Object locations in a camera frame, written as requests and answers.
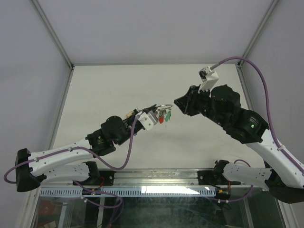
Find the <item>silver keys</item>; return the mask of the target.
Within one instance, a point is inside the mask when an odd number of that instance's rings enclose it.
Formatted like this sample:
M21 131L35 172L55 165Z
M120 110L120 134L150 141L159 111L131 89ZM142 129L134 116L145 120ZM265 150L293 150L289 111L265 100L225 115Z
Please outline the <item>silver keys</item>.
M167 114L167 109L158 109L156 111L158 118L165 118L166 114Z

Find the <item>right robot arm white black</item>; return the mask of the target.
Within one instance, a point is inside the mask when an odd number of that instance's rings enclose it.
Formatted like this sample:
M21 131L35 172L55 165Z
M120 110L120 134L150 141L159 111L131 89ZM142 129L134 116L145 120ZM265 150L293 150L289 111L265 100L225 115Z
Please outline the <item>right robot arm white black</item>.
M174 100L181 112L188 116L203 115L219 125L232 139L255 151L269 164L269 168L252 168L219 160L212 178L218 184L225 181L245 182L270 192L276 199L288 203L304 200L303 164L291 162L290 152L275 144L269 124L256 112L241 108L240 94L227 85L208 92L190 86L187 93Z

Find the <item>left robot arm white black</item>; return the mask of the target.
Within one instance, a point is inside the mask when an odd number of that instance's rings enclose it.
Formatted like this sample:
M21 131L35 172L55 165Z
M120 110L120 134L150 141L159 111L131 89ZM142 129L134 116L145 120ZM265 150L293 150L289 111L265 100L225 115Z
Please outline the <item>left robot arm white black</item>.
M129 142L126 160L130 159L134 136L141 130L150 130L158 122L157 105L142 110L132 110L125 119L110 116L100 128L85 138L56 149L30 152L20 149L17 152L15 167L17 192L27 192L40 187L41 184L55 181L78 181L84 184L96 184L99 171L93 159L98 159L112 170L122 170L124 163L115 167L103 160L117 146Z

